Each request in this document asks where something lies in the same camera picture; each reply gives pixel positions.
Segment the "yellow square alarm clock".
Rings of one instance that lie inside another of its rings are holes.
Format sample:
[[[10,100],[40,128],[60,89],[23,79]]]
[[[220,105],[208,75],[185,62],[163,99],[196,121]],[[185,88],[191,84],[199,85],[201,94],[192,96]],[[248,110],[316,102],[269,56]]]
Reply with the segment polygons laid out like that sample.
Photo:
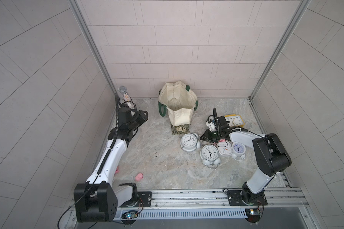
[[[245,122],[240,115],[229,114],[224,115],[225,120],[228,122],[230,127],[244,127]]]

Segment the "white twin-bell alarm clock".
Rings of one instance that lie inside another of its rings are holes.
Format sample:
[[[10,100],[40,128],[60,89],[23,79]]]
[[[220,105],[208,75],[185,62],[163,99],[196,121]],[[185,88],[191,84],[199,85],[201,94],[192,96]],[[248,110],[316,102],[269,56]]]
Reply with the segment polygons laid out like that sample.
[[[193,152],[201,147],[199,135],[197,133],[187,133],[182,136],[180,142],[181,149],[185,152]]]

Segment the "white square alarm clock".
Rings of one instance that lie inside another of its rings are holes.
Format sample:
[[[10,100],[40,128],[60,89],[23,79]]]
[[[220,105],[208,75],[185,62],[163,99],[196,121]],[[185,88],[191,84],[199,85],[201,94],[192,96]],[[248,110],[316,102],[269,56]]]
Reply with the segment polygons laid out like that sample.
[[[220,156],[230,156],[233,153],[232,144],[225,139],[221,139],[217,143],[217,148]]]

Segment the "small white alarm clock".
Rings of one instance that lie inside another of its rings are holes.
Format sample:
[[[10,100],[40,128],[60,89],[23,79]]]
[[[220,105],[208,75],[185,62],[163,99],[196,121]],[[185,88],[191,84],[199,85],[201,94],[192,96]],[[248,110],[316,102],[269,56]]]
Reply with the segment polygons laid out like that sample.
[[[242,161],[245,159],[245,152],[246,152],[246,146],[242,143],[239,142],[234,142],[232,144],[232,157],[236,160],[236,161]]]

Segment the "beige canvas tote bag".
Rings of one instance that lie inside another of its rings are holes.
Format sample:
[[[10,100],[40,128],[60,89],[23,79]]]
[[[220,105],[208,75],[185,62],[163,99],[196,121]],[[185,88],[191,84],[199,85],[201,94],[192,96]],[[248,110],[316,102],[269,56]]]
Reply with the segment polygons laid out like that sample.
[[[182,81],[166,83],[159,91],[159,113],[162,117],[169,117],[173,135],[189,133],[192,116],[197,108],[196,94]]]

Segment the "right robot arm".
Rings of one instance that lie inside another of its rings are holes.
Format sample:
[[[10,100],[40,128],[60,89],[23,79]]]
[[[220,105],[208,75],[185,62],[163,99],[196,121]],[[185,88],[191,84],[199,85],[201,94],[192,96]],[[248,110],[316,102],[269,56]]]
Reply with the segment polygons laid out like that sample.
[[[230,127],[225,117],[216,114],[207,118],[208,129],[200,137],[202,141],[218,143],[228,140],[234,144],[254,150],[258,168],[243,184],[241,200],[246,205],[264,205],[264,189],[278,172],[283,172],[291,164],[291,158],[279,137],[274,134],[256,134],[242,127]]]

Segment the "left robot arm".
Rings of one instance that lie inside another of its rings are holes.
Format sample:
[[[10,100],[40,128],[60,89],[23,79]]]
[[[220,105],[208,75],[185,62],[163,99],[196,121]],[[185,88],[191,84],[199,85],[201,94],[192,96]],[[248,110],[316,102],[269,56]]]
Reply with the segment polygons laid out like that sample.
[[[74,189],[76,219],[84,222],[112,222],[122,205],[134,207],[139,203],[137,186],[123,183],[116,188],[112,182],[122,155],[148,120],[148,112],[121,107],[117,109],[116,126],[111,130],[105,151],[95,171],[85,183]]]

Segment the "right controller board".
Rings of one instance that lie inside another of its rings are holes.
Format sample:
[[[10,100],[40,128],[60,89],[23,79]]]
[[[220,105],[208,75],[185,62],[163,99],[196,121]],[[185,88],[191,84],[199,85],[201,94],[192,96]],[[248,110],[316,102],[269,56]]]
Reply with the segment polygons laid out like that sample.
[[[245,209],[246,218],[245,220],[250,223],[257,223],[261,220],[261,211],[257,208]]]

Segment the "controller board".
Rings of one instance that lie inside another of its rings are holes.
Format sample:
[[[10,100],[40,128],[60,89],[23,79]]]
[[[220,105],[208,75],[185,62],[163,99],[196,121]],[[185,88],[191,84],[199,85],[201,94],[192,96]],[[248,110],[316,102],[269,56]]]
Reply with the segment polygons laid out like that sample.
[[[121,216],[122,220],[134,220],[138,217],[138,212],[137,211],[127,211],[124,212]]]
[[[261,220],[261,211],[257,208],[245,209],[246,218],[245,220],[250,223],[257,223]]]

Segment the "left controller board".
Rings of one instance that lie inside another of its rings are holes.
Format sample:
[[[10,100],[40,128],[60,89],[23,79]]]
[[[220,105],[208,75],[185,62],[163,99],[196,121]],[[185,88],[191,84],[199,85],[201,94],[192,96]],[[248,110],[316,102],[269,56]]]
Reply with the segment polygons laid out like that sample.
[[[138,217],[138,212],[137,211],[127,211],[124,212],[121,216],[122,220],[134,220]]]

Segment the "left metal corner profile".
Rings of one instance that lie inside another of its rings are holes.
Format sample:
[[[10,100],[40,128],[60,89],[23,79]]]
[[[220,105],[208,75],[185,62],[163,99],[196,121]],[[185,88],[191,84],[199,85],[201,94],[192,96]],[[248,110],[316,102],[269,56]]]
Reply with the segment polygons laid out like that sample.
[[[96,44],[94,42],[94,39],[93,39],[93,37],[91,35],[91,32],[90,32],[90,30],[89,30],[89,28],[87,26],[87,23],[86,23],[83,15],[81,13],[81,10],[79,8],[78,3],[75,0],[68,0],[67,2],[68,2],[69,7],[70,7],[72,13],[74,14],[74,17],[75,17],[75,19],[76,19],[76,21],[77,21],[77,23],[78,23],[78,25],[79,25],[83,35],[84,35],[84,37],[85,37],[85,40],[86,40],[87,44],[89,45],[89,47],[90,47],[90,49],[91,49],[91,51],[92,51],[92,53],[94,55],[96,63],[98,64],[101,72],[105,76],[106,81],[109,84],[109,86],[111,87],[111,90],[112,90],[114,96],[118,99],[117,100],[117,102],[118,102],[119,101],[119,96],[117,94],[115,86],[114,86],[114,84],[113,84],[113,82],[111,80],[111,77],[110,77],[110,75],[109,75],[109,73],[108,73],[108,71],[106,69],[106,66],[105,66],[105,64],[104,64],[104,62],[102,60],[100,52],[99,52],[99,50],[98,50],[98,48],[97,48],[97,46],[96,46]]]

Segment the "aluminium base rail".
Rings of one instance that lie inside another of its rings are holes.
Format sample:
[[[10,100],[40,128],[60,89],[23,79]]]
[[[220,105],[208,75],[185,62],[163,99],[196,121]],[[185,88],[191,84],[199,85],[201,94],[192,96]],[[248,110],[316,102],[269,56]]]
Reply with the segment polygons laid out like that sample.
[[[308,201],[300,188],[268,188],[264,190],[265,204],[246,205],[241,200],[241,189],[173,189],[138,192],[136,207],[122,205],[117,209],[114,222],[131,225],[137,220],[162,219],[245,219],[245,209],[261,211],[271,208],[298,208],[307,228],[318,229]],[[127,211],[137,211],[134,220],[122,220]]]

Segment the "metal corner wall profile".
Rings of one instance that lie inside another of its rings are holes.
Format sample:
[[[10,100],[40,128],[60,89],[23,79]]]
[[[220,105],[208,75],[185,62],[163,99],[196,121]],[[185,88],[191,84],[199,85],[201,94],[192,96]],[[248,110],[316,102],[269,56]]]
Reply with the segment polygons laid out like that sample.
[[[274,64],[276,63],[277,59],[279,58],[280,54],[282,53],[285,45],[287,44],[288,40],[290,39],[291,35],[293,34],[295,28],[297,27],[298,23],[300,22],[301,18],[303,17],[308,5],[311,3],[311,0],[302,0],[298,5],[293,17],[291,18],[286,30],[284,31],[283,36],[281,37],[276,49],[273,52],[268,64],[266,65],[261,77],[258,80],[257,85],[255,86],[252,94],[249,97],[250,101],[253,101],[259,89],[263,85],[265,79],[269,75],[271,69],[273,68]]]

